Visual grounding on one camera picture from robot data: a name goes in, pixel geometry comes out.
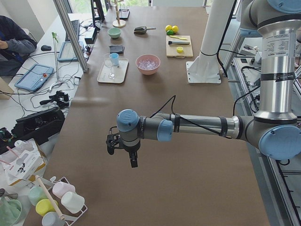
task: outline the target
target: small bowl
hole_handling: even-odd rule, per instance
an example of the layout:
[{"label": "small bowl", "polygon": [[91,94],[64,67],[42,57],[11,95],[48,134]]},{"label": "small bowl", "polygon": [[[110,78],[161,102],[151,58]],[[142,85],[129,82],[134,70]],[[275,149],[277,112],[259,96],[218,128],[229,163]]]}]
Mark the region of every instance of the small bowl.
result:
[{"label": "small bowl", "polygon": [[[150,62],[154,62],[156,67],[155,68],[152,68],[152,69],[143,69],[143,68],[140,68],[139,67],[139,62],[141,61],[150,61]],[[154,74],[158,71],[159,67],[160,67],[160,64],[161,64],[161,61],[160,61],[160,58],[155,56],[155,55],[152,55],[152,54],[145,54],[145,55],[142,55],[140,57],[138,57],[136,59],[136,66],[138,68],[138,70],[142,73],[142,74],[145,74],[145,75],[151,75],[151,74]]]},{"label": "small bowl", "polygon": [[121,30],[117,27],[110,28],[108,34],[111,38],[116,39],[121,35]]}]

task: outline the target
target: green cup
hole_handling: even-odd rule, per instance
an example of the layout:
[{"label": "green cup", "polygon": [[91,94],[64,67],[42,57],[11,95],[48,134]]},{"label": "green cup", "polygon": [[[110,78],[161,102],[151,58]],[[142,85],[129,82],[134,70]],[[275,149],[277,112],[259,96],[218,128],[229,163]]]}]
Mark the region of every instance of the green cup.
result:
[{"label": "green cup", "polygon": [[18,200],[14,200],[13,203],[10,202],[7,202],[7,200],[3,197],[0,198],[0,225],[1,226],[14,225],[18,221],[21,215],[21,210],[22,210],[21,203]]}]

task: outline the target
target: robotic arm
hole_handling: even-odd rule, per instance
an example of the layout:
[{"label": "robotic arm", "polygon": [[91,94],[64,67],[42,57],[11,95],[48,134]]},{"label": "robotic arm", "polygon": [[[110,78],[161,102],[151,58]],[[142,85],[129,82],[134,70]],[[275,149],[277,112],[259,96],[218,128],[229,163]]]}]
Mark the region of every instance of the robotic arm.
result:
[{"label": "robotic arm", "polygon": [[111,128],[107,138],[109,154],[114,154],[114,149],[125,149],[132,167],[137,167],[140,139],[170,141],[173,132],[241,139],[276,160],[290,159],[301,152],[301,130],[296,126],[297,117],[291,110],[301,1],[244,0],[243,9],[242,34],[253,35],[258,31],[263,37],[261,103],[254,117],[158,113],[147,118],[138,116],[133,110],[123,110],[117,116],[119,133],[113,134]]}]

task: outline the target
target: keyboard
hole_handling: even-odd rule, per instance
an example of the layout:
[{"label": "keyboard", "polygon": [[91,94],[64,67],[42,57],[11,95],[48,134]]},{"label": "keyboard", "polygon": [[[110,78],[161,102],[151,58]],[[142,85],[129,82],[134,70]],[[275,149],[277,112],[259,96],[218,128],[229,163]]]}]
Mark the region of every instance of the keyboard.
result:
[{"label": "keyboard", "polygon": [[[73,30],[75,32],[75,35],[77,37],[77,40],[79,40],[79,20],[73,20],[73,21],[71,21],[71,24],[72,24]],[[67,33],[66,33],[65,41],[70,41]]]}]

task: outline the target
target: wooden stand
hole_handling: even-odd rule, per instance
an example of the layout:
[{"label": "wooden stand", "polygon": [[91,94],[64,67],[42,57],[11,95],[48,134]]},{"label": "wooden stand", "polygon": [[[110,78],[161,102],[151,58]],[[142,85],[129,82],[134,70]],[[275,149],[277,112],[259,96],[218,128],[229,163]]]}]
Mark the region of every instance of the wooden stand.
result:
[{"label": "wooden stand", "polygon": [[[14,91],[8,84],[0,77],[0,90],[5,93],[13,94]],[[0,93],[0,100],[8,100],[10,98],[9,94],[2,94]]]},{"label": "wooden stand", "polygon": [[119,10],[118,10],[118,5],[117,5],[117,0],[114,0],[114,5],[115,5],[115,10],[116,10],[117,20],[115,20],[113,22],[113,26],[118,27],[118,28],[124,27],[126,25],[126,22],[124,20],[119,19]]}]

